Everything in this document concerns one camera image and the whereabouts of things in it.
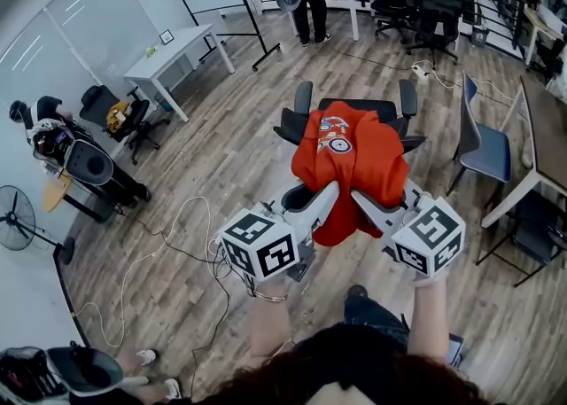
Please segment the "metal stand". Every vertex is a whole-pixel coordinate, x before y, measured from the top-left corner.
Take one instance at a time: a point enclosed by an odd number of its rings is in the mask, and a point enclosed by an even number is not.
[[[182,0],[183,4],[185,5],[185,8],[187,8],[187,11],[189,12],[189,15],[191,16],[191,18],[193,19],[193,22],[195,22],[195,25],[199,25],[197,22],[197,18],[195,18],[195,15],[193,14],[193,12],[191,11],[190,7],[187,5],[187,2],[185,0]],[[254,26],[254,32],[255,33],[226,33],[226,34],[217,34],[217,36],[258,36],[258,40],[260,41],[260,45],[262,46],[262,50],[264,51],[264,55],[262,55],[260,57],[259,60],[256,60],[256,62],[254,62],[254,64],[252,65],[252,70],[254,72],[258,71],[258,65],[265,60],[273,51],[280,51],[281,47],[280,47],[280,43],[276,44],[273,48],[271,49],[267,49],[266,48],[266,44],[264,43],[264,39],[262,38],[262,35],[260,33],[260,30],[258,29],[258,24],[256,24],[256,19],[254,18],[254,15],[252,14],[252,10],[250,9],[250,5],[248,4],[247,0],[242,0],[243,1],[243,5],[246,7],[246,11],[248,12],[248,16],[250,17],[250,20],[252,21],[252,25]],[[201,63],[204,62],[205,58],[216,49],[216,47],[212,47],[211,44],[206,40],[205,38],[205,43],[209,48],[209,51],[199,59],[199,61]]]

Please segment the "wall outlet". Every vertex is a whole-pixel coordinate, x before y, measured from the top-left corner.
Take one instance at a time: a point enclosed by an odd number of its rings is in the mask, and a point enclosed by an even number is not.
[[[427,81],[427,74],[425,73],[423,68],[421,68],[419,65],[413,65],[411,69],[422,81]]]

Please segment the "wooden floor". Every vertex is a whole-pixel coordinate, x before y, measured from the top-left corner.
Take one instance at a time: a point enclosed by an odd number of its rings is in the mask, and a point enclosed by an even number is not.
[[[331,12],[328,26],[333,40],[323,46],[302,48],[291,35],[288,17],[269,13],[260,18],[268,46],[280,41],[282,52],[266,59],[260,71],[251,64],[260,57],[258,41],[252,37],[231,38],[227,51],[236,68],[229,75],[218,54],[193,73],[178,99],[190,115],[187,124],[172,116],[172,123],[160,134],[160,151],[145,150],[137,167],[128,158],[120,161],[153,192],[149,204],[116,216],[105,225],[79,220],[77,248],[73,263],[63,275],[75,309],[96,302],[112,343],[120,339],[120,288],[130,264],[161,244],[160,237],[144,233],[136,218],[151,230],[171,229],[183,201],[194,196],[208,199],[212,231],[239,208],[267,199],[291,177],[290,161],[295,148],[276,136],[272,127],[283,107],[292,107],[294,91],[304,80],[314,82],[314,101],[322,97],[372,97],[391,99],[399,105],[399,79],[416,83],[418,115],[410,132],[429,137],[426,145],[410,153],[410,176],[433,196],[444,195],[452,169],[451,156],[459,136],[461,89],[446,90],[432,76],[419,82],[408,70],[429,52],[407,56],[396,33],[373,35],[370,17],[359,14],[361,40],[352,40],[350,18]],[[368,61],[339,53],[364,57]],[[491,81],[514,96],[522,64],[489,49],[474,49],[466,38],[459,46],[461,61],[440,59],[439,76],[456,81],[462,70],[480,80]],[[477,120],[496,127],[504,119],[510,101],[488,85],[479,91],[494,97],[477,97]],[[525,174],[520,154],[527,132],[518,119],[509,133],[513,176],[517,183]],[[449,202],[465,219],[466,253],[449,277],[449,328],[464,337],[468,353],[463,371],[492,400],[515,404],[546,403],[565,379],[567,371],[566,272],[561,262],[550,265],[518,289],[512,288],[519,275],[497,259],[481,267],[474,262],[505,228],[483,230],[482,206],[494,184],[473,173],[465,174]],[[203,200],[187,204],[170,243],[190,253],[205,255],[207,211]],[[306,278],[291,289],[291,317],[295,339],[300,340],[339,321],[342,301],[351,284],[363,284],[370,296],[393,313],[411,315],[413,289],[408,272],[378,251],[378,241],[357,233],[333,249],[319,249],[317,260]],[[512,248],[504,253],[516,255]],[[228,320],[209,349],[198,352],[199,368],[195,395],[202,398],[230,375],[248,350],[248,317],[252,298],[237,277],[223,284],[230,293]],[[191,349],[204,345],[220,318],[226,298],[207,272],[206,265],[167,249],[134,266],[124,296],[126,339],[136,348],[154,347],[161,353],[152,375],[177,376],[189,391],[195,370]],[[95,347],[107,348],[94,308],[80,316],[87,336]]]

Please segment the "jeans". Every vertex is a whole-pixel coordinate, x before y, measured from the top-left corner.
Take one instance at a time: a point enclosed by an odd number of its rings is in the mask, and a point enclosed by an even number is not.
[[[295,27],[298,29],[299,39],[302,43],[309,40],[309,19],[307,18],[307,4],[311,7],[313,16],[313,27],[315,28],[315,42],[319,43],[325,39],[327,30],[327,4],[325,0],[301,0],[299,6],[293,12]]]
[[[408,346],[408,328],[396,315],[370,298],[348,297],[345,300],[345,323],[372,326],[404,347]]]

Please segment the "orange cloth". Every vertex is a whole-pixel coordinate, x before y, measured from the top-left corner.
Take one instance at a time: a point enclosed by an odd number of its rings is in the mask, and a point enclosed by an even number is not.
[[[327,221],[314,233],[317,243],[338,245],[356,229],[374,238],[382,236],[350,190],[365,192],[385,207],[399,205],[408,175],[403,152],[396,131],[380,123],[374,111],[358,111],[335,101],[326,111],[311,112],[291,171],[313,192],[335,180],[340,189]]]

